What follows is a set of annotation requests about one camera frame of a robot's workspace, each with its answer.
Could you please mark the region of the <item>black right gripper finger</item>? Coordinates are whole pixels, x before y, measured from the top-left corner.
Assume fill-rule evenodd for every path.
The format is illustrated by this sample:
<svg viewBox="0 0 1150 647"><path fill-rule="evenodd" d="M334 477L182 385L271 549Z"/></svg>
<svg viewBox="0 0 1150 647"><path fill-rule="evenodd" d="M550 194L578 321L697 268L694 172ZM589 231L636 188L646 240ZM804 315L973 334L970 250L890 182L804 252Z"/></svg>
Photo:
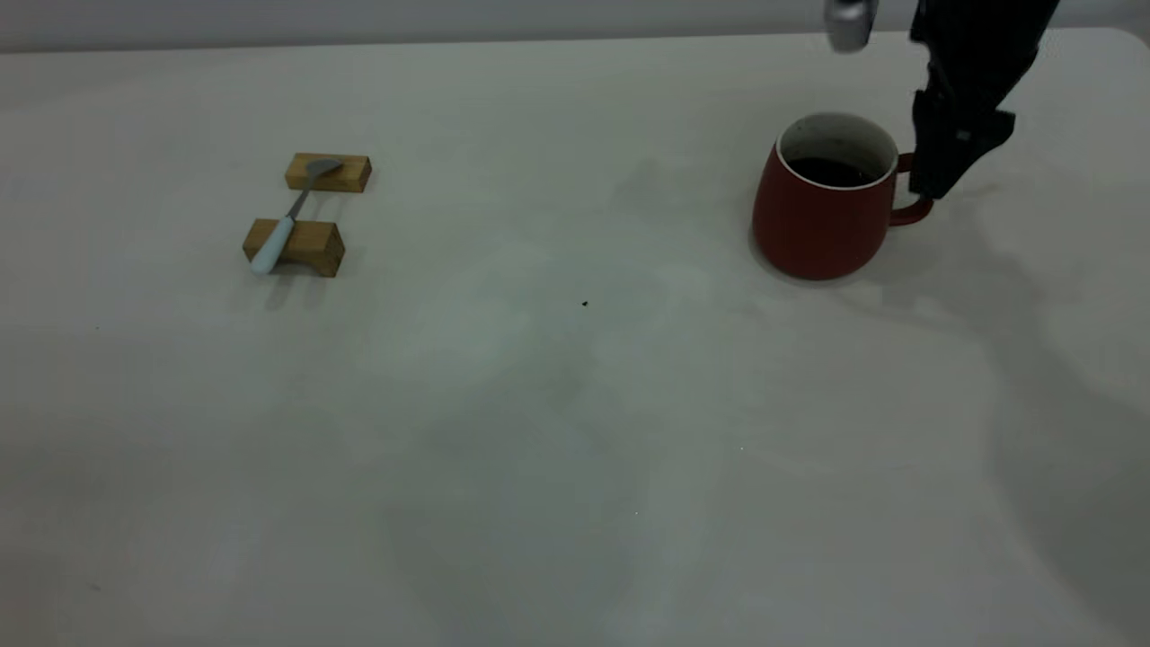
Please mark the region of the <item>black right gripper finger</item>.
<svg viewBox="0 0 1150 647"><path fill-rule="evenodd" d="M908 188L917 197L942 199L956 183L950 161L956 131L953 109L940 92L919 90L912 105L912 121L917 151L908 172Z"/></svg>
<svg viewBox="0 0 1150 647"><path fill-rule="evenodd" d="M938 197L946 197L977 160L1005 144L1015 123L1011 111L953 116L938 145Z"/></svg>

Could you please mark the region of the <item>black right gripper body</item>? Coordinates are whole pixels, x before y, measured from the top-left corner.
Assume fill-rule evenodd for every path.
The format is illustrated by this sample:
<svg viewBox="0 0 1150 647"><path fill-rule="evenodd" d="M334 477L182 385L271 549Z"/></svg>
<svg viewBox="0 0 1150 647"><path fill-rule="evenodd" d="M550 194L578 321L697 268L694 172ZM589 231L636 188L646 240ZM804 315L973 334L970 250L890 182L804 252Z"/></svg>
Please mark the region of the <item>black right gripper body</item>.
<svg viewBox="0 0 1150 647"><path fill-rule="evenodd" d="M920 1L908 38L931 61L923 97L958 115L997 111L1038 57L1058 1Z"/></svg>

